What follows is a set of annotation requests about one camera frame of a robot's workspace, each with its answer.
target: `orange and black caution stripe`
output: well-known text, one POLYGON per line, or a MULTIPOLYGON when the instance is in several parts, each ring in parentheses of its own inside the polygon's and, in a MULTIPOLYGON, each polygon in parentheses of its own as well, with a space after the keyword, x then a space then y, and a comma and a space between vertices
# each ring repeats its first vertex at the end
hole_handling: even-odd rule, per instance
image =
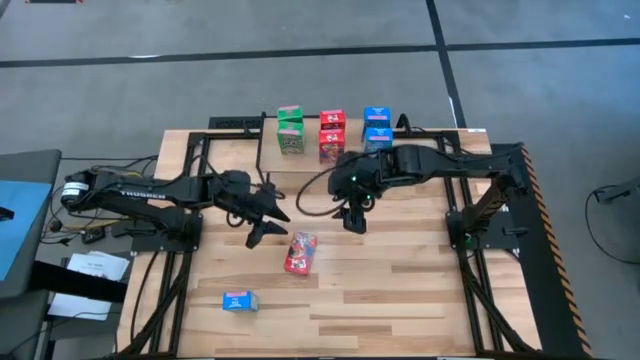
POLYGON ((567 276, 567 271, 565 270, 564 262, 562 261, 560 248, 558 247, 558 242, 555 235, 553 234, 553 228, 551 227, 549 213, 547 212, 547 208, 544 205, 544 199, 542 197, 542 192, 540 191, 540 185, 538 185, 538 179, 536 178, 535 171, 533 170, 531 157, 529 156, 529 152, 524 146, 522 147, 522 156, 524 157, 524 163, 527 167, 527 172, 529 173, 529 180, 531 181, 533 195, 537 200, 538 210, 540 210, 540 216, 542 217, 542 221, 544 223, 547 240, 549 241, 549 247, 551 248, 551 252, 553 252, 553 259, 556 262, 556 267, 558 269, 558 274, 560 275, 562 286, 564 286, 564 293, 567 297, 567 302, 569 303, 569 309, 573 313, 573 322, 576 324, 578 337, 582 341, 582 349, 587 355, 593 357, 593 351, 591 350, 589 338, 584 331, 584 324, 582 323, 582 318, 580 317, 580 312, 578 311, 578 305, 576 305, 576 299, 573 296, 573 290, 571 290, 571 284, 569 283, 569 277, 567 276))

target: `wood grain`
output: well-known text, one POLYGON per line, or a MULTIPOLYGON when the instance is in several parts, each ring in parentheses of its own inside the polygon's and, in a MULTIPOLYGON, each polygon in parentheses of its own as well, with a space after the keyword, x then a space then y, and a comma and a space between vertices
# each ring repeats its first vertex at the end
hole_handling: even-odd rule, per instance
MULTIPOLYGON (((157 177, 170 179, 179 174, 188 134, 182 130, 165 133, 157 177)), ((489 152, 486 132, 460 130, 459 134, 465 149, 489 152)), ((254 140, 214 141, 209 160, 218 171, 244 170, 256 182, 256 145, 254 140)), ((263 158, 266 149, 262 149, 263 158)), ((267 153, 267 159, 280 156, 279 150, 267 153)), ((204 232, 193 258, 178 355, 473 354, 462 282, 444 222, 448 204, 443 181, 433 179, 415 187, 392 189, 367 214, 368 232, 357 235, 344 231, 340 221, 297 212, 295 193, 312 175, 271 174, 271 180, 287 194, 279 205, 292 221, 283 226, 290 234, 308 231, 318 236, 308 277, 283 271, 291 235, 265 236, 260 245, 249 250, 244 247, 248 226, 229 228, 224 212, 203 211, 204 232), (260 311, 222 311, 223 292, 245 289, 258 294, 260 311)), ((470 185, 475 199, 488 187, 487 181, 481 180, 470 185)), ((459 190, 457 195, 458 204, 462 204, 459 190)), ((315 184, 304 194, 305 208, 324 210, 332 205, 326 182, 315 184)), ((485 254, 496 304, 525 341, 539 347, 520 265, 502 251, 485 254)), ((133 304, 149 259, 150 255, 143 254, 133 263, 118 329, 120 347, 129 343, 133 304)), ((163 265, 161 254, 142 293, 136 331, 155 308, 163 265)), ((484 312, 480 313, 487 345, 488 322, 484 312)), ((171 312, 166 318, 161 350, 167 348, 171 312)))

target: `small box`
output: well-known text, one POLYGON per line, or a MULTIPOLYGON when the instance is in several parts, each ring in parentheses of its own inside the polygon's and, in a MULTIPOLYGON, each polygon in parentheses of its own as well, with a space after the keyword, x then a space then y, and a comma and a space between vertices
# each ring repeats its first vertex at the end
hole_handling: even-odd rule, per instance
POLYGON ((301 123, 303 117, 302 107, 299 105, 278 108, 278 121, 301 123))
POLYGON ((251 291, 225 292, 222 296, 222 310, 258 311, 258 295, 251 291))
POLYGON ((293 234, 289 253, 284 261, 284 270, 298 275, 309 275, 317 246, 318 238, 315 235, 303 232, 293 234))
POLYGON ((347 118, 344 110, 325 110, 320 112, 320 129, 343 129, 345 128, 347 118))
POLYGON ((279 121, 278 143, 283 155, 304 154, 304 123, 279 121))
POLYGON ((391 108, 375 106, 364 108, 364 127, 391 127, 391 108))
POLYGON ((320 164, 335 164, 344 154, 344 130, 320 130, 318 132, 320 164))
POLYGON ((393 130, 390 128, 367 128, 364 134, 364 152, 393 146, 393 130))

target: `white paper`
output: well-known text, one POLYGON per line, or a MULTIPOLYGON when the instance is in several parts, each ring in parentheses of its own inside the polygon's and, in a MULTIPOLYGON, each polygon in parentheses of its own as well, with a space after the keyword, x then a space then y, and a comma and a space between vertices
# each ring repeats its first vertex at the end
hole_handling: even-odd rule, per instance
MULTIPOLYGON (((73 254, 67 269, 83 274, 103 277, 109 280, 119 281, 129 266, 129 260, 109 255, 99 251, 91 251, 89 254, 73 254)), ((49 308, 49 315, 73 317, 82 312, 104 314, 82 314, 76 317, 93 320, 106 320, 111 308, 107 301, 91 300, 80 296, 56 294, 49 308)))

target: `green juice box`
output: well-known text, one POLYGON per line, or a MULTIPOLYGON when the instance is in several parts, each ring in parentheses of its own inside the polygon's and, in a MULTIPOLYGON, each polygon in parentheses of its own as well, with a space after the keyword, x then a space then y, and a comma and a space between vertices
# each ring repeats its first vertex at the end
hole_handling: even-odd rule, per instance
POLYGON ((278 121, 301 123, 302 118, 302 107, 299 105, 278 108, 278 121))
POLYGON ((304 154, 304 124, 278 121, 278 143, 283 155, 304 154))

